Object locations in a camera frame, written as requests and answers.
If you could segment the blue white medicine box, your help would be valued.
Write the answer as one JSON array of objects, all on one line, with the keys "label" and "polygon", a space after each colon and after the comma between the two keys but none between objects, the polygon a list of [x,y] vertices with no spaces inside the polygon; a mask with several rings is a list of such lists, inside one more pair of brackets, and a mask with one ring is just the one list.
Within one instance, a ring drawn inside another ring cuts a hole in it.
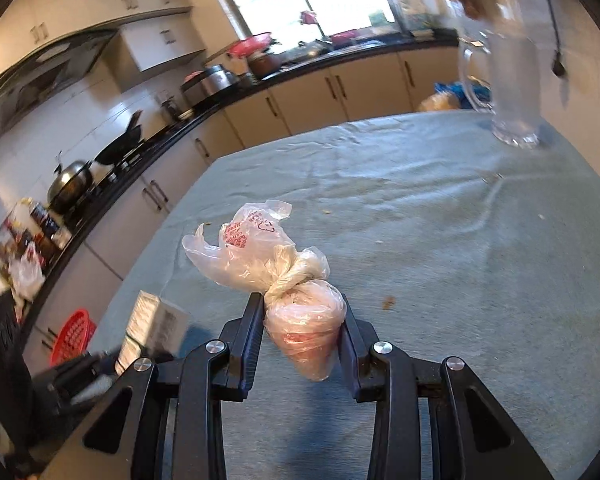
[{"label": "blue white medicine box", "polygon": [[159,296],[141,290],[126,324],[114,371],[121,376],[137,359],[176,356],[189,326],[189,314]]}]

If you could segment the knotted clear plastic bag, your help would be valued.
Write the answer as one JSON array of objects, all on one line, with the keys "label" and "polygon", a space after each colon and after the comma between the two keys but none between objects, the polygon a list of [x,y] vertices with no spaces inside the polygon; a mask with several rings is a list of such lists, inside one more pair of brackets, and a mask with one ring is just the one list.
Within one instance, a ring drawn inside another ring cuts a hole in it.
[{"label": "knotted clear plastic bag", "polygon": [[284,231],[291,213],[292,205],[281,200],[246,203],[222,224],[215,245],[200,224],[182,246],[206,278],[261,294],[268,336],[303,377],[322,382],[334,367],[347,307],[328,281],[326,256],[316,247],[298,249]]}]

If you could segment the lower kitchen cabinets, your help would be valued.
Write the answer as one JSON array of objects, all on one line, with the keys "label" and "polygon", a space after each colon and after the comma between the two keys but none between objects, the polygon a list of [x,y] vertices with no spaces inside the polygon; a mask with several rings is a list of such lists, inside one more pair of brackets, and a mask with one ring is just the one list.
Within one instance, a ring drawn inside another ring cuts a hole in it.
[{"label": "lower kitchen cabinets", "polygon": [[218,159],[344,122],[409,113],[438,82],[457,78],[454,39],[371,44],[325,54],[265,78],[190,122],[149,140],[70,214],[72,233],[21,324],[29,370],[50,362],[65,319],[104,315],[137,257],[166,217]]}]

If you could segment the kitchen cabinets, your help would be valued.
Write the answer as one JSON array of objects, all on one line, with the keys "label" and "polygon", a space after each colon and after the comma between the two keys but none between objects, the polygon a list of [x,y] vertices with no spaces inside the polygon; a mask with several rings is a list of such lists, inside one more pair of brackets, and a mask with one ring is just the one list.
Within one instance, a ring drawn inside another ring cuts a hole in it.
[{"label": "kitchen cabinets", "polygon": [[218,159],[344,122],[409,113],[438,82],[457,78],[454,39],[371,44],[325,54],[265,78],[190,122],[149,140],[70,214],[72,233],[21,324],[29,370],[50,362],[65,319],[104,315],[137,257],[166,217]]},{"label": "kitchen cabinets", "polygon": [[136,110],[145,134],[162,129],[161,103],[178,96],[207,49],[190,0],[12,0],[0,17],[0,74],[54,41],[114,28],[92,70],[0,137],[0,200],[43,197],[63,164],[90,159]]}]

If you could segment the upper kitchen cabinets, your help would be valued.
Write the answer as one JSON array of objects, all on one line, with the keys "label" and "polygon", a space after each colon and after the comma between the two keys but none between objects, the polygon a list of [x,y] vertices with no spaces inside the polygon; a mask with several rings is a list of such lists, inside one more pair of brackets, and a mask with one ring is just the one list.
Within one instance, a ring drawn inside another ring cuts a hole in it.
[{"label": "upper kitchen cabinets", "polygon": [[161,103],[178,96],[207,49],[190,0],[12,0],[0,17],[0,74],[54,41],[114,28],[92,70],[0,137],[0,200],[43,197],[63,164],[90,159],[136,110],[145,134],[162,129]]}]

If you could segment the red plastic mesh basket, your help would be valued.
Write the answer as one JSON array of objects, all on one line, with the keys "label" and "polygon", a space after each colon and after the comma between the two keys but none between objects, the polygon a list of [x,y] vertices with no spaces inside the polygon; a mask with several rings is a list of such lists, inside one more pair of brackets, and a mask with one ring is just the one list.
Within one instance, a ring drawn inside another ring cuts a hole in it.
[{"label": "red plastic mesh basket", "polygon": [[85,309],[73,312],[55,338],[50,366],[56,366],[80,356],[87,348],[96,330],[96,324]]}]

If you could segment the white plastic bag on counter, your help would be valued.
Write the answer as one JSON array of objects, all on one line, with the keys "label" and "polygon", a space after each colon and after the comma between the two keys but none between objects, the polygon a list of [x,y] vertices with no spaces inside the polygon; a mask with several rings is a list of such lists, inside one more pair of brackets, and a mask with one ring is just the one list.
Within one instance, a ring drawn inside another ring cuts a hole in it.
[{"label": "white plastic bag on counter", "polygon": [[35,244],[31,242],[23,255],[9,263],[9,275],[12,278],[12,288],[15,293],[27,301],[35,300],[38,296],[45,278],[42,272],[38,252]]}]

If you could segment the grey-green table cloth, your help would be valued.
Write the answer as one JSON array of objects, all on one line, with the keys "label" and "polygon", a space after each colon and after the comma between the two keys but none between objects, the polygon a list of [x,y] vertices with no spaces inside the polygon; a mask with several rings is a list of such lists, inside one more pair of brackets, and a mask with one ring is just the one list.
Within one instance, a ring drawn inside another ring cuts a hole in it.
[{"label": "grey-green table cloth", "polygon": [[600,178],[550,127],[536,150],[471,112],[404,115],[293,136],[217,160],[137,259],[92,350],[123,338],[146,290],[190,316],[183,349],[242,313],[182,237],[246,203],[283,200],[299,248],[328,259],[354,314],[411,356],[462,358],[557,479],[600,448]]}]

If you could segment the steel pot with lid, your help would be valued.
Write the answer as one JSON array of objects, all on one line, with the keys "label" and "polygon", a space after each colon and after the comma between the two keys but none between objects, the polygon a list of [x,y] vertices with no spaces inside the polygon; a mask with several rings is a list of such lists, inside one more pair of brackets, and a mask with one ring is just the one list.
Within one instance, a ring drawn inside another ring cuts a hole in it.
[{"label": "steel pot with lid", "polygon": [[91,172],[93,162],[77,159],[69,165],[64,165],[61,152],[56,155],[56,162],[55,179],[47,190],[47,201],[52,211],[64,216],[93,186],[94,177]]}]

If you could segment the black wok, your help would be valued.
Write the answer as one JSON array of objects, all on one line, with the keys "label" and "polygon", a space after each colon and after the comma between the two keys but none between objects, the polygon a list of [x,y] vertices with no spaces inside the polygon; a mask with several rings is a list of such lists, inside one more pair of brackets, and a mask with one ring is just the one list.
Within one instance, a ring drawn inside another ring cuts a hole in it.
[{"label": "black wok", "polygon": [[142,137],[142,114],[142,110],[136,110],[125,130],[96,155],[94,162],[102,166],[114,166],[122,162],[129,152],[134,151],[140,145]]}]

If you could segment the range hood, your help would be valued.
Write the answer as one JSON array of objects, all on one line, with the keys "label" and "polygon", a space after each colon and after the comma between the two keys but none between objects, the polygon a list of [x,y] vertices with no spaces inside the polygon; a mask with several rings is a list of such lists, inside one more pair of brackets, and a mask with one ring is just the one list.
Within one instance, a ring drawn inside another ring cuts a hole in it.
[{"label": "range hood", "polygon": [[85,77],[117,31],[77,32],[35,50],[0,74],[0,137],[58,92]]}]

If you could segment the clear glass pitcher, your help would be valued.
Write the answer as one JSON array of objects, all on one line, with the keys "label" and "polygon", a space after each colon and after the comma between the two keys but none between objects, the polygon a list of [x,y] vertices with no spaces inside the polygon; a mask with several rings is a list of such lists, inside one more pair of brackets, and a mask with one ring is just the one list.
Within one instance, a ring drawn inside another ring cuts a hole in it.
[{"label": "clear glass pitcher", "polygon": [[[476,112],[491,117],[493,135],[515,148],[538,146],[541,84],[538,49],[533,41],[521,35],[479,32],[476,39],[462,38],[458,46],[458,74],[465,96]],[[488,102],[478,98],[469,77],[469,65],[476,55],[486,60]]]}]

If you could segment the blue bag behind table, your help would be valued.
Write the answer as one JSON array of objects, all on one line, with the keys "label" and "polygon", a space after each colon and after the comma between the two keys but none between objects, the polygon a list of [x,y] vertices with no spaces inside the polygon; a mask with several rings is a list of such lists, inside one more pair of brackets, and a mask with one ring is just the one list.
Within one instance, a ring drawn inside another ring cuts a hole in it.
[{"label": "blue bag behind table", "polygon": [[[475,96],[480,102],[491,103],[491,89],[487,84],[484,84],[480,79],[473,79],[471,81],[471,85],[474,89]],[[452,82],[452,84],[442,84],[442,82],[436,82],[434,84],[434,90],[436,90],[438,93],[451,93],[457,98],[458,104],[460,104],[460,108],[462,110],[472,109],[472,105],[470,104],[464,88],[459,81]]]}]

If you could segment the silver rice cooker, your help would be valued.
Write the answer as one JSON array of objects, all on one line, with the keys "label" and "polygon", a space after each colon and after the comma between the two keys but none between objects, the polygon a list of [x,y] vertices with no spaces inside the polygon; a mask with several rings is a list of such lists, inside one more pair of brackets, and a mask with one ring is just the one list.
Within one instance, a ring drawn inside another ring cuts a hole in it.
[{"label": "silver rice cooker", "polygon": [[222,64],[216,64],[187,75],[181,84],[181,92],[186,103],[195,107],[219,102],[237,85],[237,76]]}]

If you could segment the pink colander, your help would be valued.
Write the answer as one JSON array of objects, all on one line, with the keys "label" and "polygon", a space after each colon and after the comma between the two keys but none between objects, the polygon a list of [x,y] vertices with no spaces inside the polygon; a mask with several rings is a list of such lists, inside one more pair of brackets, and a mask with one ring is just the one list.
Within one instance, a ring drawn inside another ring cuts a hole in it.
[{"label": "pink colander", "polygon": [[269,32],[247,37],[233,44],[227,51],[231,58],[248,58],[253,53],[261,52],[270,47],[273,42],[272,35]]}]

